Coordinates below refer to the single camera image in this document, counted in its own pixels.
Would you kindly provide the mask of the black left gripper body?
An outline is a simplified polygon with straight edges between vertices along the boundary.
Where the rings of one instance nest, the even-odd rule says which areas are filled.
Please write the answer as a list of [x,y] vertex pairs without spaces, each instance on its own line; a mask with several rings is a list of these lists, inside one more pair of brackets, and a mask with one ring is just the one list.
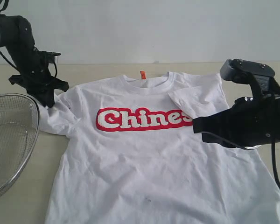
[[48,63],[43,51],[9,50],[19,74],[9,78],[11,84],[18,84],[29,92],[43,92],[52,89],[50,82],[57,76],[56,63]]

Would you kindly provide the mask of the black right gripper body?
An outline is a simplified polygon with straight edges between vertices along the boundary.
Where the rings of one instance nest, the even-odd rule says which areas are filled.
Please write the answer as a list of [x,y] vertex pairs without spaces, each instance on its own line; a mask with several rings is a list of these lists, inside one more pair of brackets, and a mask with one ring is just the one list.
[[251,101],[239,112],[232,110],[228,119],[230,142],[241,147],[280,142],[280,97],[268,97],[261,102]]

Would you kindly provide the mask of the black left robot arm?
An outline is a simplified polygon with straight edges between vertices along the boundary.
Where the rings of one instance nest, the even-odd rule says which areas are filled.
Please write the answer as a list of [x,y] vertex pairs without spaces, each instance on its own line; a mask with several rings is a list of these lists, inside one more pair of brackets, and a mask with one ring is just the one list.
[[51,75],[49,64],[56,65],[59,52],[39,51],[28,20],[22,16],[0,16],[0,48],[5,47],[19,72],[9,78],[11,84],[26,89],[42,106],[55,104],[54,90],[67,91],[69,84]]

